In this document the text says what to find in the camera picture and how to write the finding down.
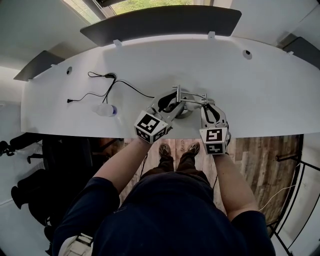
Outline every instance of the sneaker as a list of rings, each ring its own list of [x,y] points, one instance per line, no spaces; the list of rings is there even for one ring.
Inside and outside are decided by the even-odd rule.
[[[171,149],[168,144],[162,143],[159,147],[159,155],[160,157],[171,156]]]
[[[192,152],[194,154],[194,156],[196,156],[200,151],[200,143],[196,142],[196,143],[191,144],[188,147],[188,151]]]

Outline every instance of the brown pants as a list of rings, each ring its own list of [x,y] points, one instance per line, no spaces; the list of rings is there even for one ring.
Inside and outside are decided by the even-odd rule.
[[[197,170],[195,167],[195,163],[196,161],[194,154],[187,151],[182,155],[176,172],[198,176],[210,185],[205,173],[201,170]],[[158,167],[147,171],[145,174],[142,175],[141,179],[152,174],[163,174],[174,171],[174,159],[172,158],[172,156],[164,156],[161,157]]]

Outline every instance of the black cable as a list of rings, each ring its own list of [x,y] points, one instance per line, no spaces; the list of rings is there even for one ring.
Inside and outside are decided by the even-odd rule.
[[[217,183],[217,179],[218,179],[218,173],[216,174],[216,177],[215,177],[215,181],[214,181],[212,190],[215,189],[215,185],[216,185],[216,183]]]
[[[143,163],[142,163],[142,169],[141,169],[141,173],[140,173],[140,179],[141,180],[141,177],[142,177],[142,173],[144,172],[144,168],[145,168],[145,163],[147,161],[147,158],[148,158],[148,153],[145,155],[144,159],[143,159]]]
[[[109,90],[106,92],[105,98],[104,98],[104,100],[102,101],[102,103],[104,103],[104,101],[105,101],[106,103],[108,103],[108,94],[109,94],[109,92],[111,91],[112,86],[113,86],[115,83],[118,83],[118,82],[124,83],[125,85],[127,85],[127,86],[129,86],[130,88],[134,89],[137,93],[139,93],[139,94],[141,94],[141,95],[143,95],[143,96],[145,96],[145,97],[147,97],[147,98],[151,98],[151,99],[154,98],[153,96],[148,96],[148,95],[145,95],[144,93],[142,93],[141,91],[138,91],[136,88],[134,88],[132,85],[128,84],[127,82],[125,82],[125,81],[123,81],[123,80],[118,80],[118,81],[115,81],[115,82],[110,86]]]
[[[112,78],[113,81],[112,81],[112,84],[110,85],[109,89],[106,91],[105,94],[103,95],[98,95],[98,94],[95,94],[95,93],[92,93],[92,92],[88,92],[86,95],[84,95],[81,99],[67,99],[67,103],[70,103],[70,102],[80,102],[84,99],[84,97],[86,97],[87,95],[94,95],[94,96],[98,96],[98,97],[104,97],[102,103],[106,102],[108,103],[108,94],[110,93],[112,87],[114,86],[115,83],[117,82],[122,82],[124,84],[126,84],[127,86],[129,86],[130,88],[132,88],[133,90],[135,90],[136,92],[138,92],[139,94],[147,97],[147,98],[154,98],[152,96],[148,96],[148,95],[145,95],[143,94],[142,92],[138,91],[136,88],[134,88],[132,85],[128,84],[127,82],[123,81],[123,80],[117,80],[117,75],[115,73],[107,73],[105,75],[102,75],[102,74],[97,74],[95,72],[92,72],[92,71],[89,71],[88,72],[88,76],[91,77],[91,78],[101,78],[101,77],[104,77],[104,78]]]

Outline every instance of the person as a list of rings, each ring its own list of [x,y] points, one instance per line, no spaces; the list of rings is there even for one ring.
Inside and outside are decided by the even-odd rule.
[[[80,234],[93,237],[94,256],[276,255],[265,216],[227,154],[213,156],[226,215],[216,208],[206,175],[195,168],[199,143],[182,155],[176,171],[170,147],[162,144],[159,166],[118,208],[119,194],[150,147],[136,138],[99,169],[56,229],[54,256],[66,255],[66,241]]]

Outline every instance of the navy blue shirt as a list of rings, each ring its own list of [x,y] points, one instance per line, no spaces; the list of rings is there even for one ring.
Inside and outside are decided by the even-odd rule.
[[[230,222],[196,176],[146,176],[119,204],[109,180],[92,178],[56,229],[53,255],[80,233],[93,237],[93,256],[276,255],[262,213],[246,211]]]

